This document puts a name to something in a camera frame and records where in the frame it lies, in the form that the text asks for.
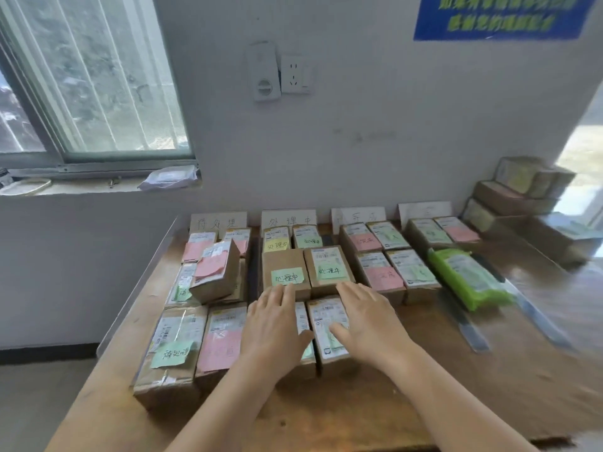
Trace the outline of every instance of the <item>green plastic package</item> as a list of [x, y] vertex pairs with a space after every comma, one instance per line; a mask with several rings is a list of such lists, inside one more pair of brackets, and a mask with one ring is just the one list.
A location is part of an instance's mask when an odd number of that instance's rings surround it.
[[513, 296], [468, 252], [431, 249], [427, 256], [470, 311], [486, 305], [513, 303]]

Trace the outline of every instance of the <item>wooden table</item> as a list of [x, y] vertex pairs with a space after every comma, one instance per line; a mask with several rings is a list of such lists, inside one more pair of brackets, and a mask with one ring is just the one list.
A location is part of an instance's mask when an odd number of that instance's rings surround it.
[[[129, 386], [180, 267], [175, 240], [81, 389], [47, 452], [163, 451], [190, 412], [148, 414]], [[411, 338], [512, 427], [530, 439], [603, 429], [603, 274], [569, 274], [520, 239], [479, 250], [563, 329], [577, 348], [552, 346], [515, 306], [474, 313], [492, 352], [473, 353], [435, 304], [399, 312]], [[382, 374], [313, 380], [276, 390], [245, 443], [249, 451], [418, 448], [432, 439], [408, 400]]]

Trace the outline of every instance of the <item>blue poster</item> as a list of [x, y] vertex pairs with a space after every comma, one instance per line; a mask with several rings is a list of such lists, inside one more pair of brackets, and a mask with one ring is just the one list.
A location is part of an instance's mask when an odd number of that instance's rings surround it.
[[416, 41], [572, 40], [595, 0], [421, 0]]

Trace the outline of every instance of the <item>wall baseboard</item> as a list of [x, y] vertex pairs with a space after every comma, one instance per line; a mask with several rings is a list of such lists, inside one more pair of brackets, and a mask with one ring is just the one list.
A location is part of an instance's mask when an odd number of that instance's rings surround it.
[[96, 358], [98, 342], [63, 346], [22, 347], [0, 350], [0, 365], [55, 362], [57, 360], [84, 360]]

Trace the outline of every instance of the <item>plastic bag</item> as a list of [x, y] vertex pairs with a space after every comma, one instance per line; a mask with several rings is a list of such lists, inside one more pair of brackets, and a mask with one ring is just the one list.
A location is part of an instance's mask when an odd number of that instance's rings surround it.
[[195, 165], [168, 166], [153, 171], [138, 188], [141, 190], [179, 189], [190, 186], [195, 181], [197, 181], [197, 167]]

